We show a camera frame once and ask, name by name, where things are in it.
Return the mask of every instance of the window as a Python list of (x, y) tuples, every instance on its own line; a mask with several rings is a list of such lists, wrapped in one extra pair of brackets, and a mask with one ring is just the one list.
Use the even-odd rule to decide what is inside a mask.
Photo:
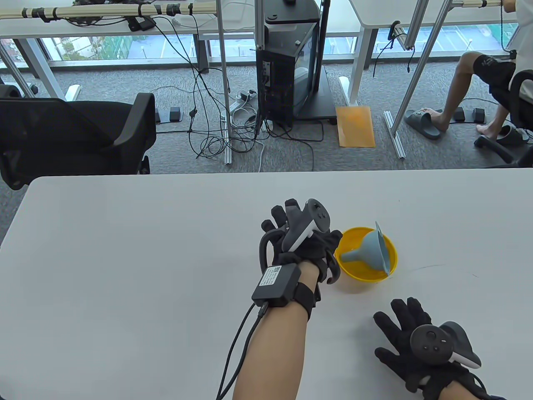
[(326, 37), (324, 55), (353, 54), (355, 45), (355, 37)]
[[(503, 35), (503, 47), (507, 46), (513, 36), (518, 24), (505, 23), (503, 30), (500, 24), (490, 25), (461, 25), (461, 26), (444, 26), (439, 32), (432, 54), (445, 52), (464, 52), (467, 50), (477, 50), (485, 53), (501, 53), (501, 39)], [(422, 27), (416, 38), (416, 51), (421, 52), (429, 38), (432, 27)], [(389, 42), (387, 36), (388, 29), (380, 29), (377, 34), (374, 52), (379, 53)], [(399, 45), (392, 49), (386, 49), (384, 53), (404, 53)]]
[[(209, 41), (211, 47), (211, 56), (220, 57), (220, 41)], [(226, 57), (254, 57), (255, 58), (255, 40), (253, 39), (225, 39), (224, 48)]]
[[(196, 57), (192, 35), (168, 39), (179, 54)], [(53, 61), (181, 58), (163, 35), (54, 37), (43, 43)]]
[[(0, 39), (0, 43), (4, 46), (6, 52), (10, 55), (11, 59), (15, 62), (17, 67), (25, 67), (26, 62), (20, 54), (19, 49), (15, 46), (15, 42), (12, 39)], [(0, 67), (5, 68), (4, 63), (0, 60)]]

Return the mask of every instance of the yellow envelope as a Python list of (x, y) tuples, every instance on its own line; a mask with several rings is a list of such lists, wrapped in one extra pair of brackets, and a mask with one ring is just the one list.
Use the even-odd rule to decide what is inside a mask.
[(370, 107), (336, 107), (341, 147), (376, 147)]

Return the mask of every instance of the sticker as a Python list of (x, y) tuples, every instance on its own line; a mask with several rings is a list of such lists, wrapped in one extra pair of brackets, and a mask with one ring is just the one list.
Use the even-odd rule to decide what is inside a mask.
[(277, 267), (268, 267), (259, 282), (259, 286), (273, 285), (278, 277), (281, 265)]

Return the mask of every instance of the yellow bowl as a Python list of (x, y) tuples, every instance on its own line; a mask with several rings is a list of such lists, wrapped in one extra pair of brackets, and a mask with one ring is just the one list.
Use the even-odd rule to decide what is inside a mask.
[[(376, 271), (375, 269), (370, 268), (362, 261), (343, 262), (341, 260), (341, 254), (358, 249), (361, 246), (365, 235), (372, 231), (373, 229), (367, 227), (348, 229), (343, 233), (341, 242), (335, 251), (335, 258), (342, 270), (352, 278), (362, 282), (375, 283), (386, 279), (387, 274), (383, 271)], [(390, 239), (385, 235), (383, 235), (383, 238), (385, 239), (385, 246), (387, 247), (391, 258), (391, 274), (393, 274), (396, 270), (396, 265), (398, 264), (398, 254)]]

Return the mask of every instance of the chair backrest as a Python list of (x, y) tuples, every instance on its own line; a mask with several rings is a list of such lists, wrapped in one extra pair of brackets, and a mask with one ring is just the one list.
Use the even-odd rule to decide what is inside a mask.
[(88, 157), (113, 144), (63, 100), (14, 97), (5, 85), (0, 93), (0, 174), (14, 190), (43, 175), (79, 174)]
[(520, 87), (524, 81), (533, 81), (532, 69), (520, 71), (511, 83), (509, 96), (511, 122), (519, 128), (533, 130), (533, 103), (520, 97)]
[(0, 151), (94, 151), (113, 140), (60, 99), (0, 99)]

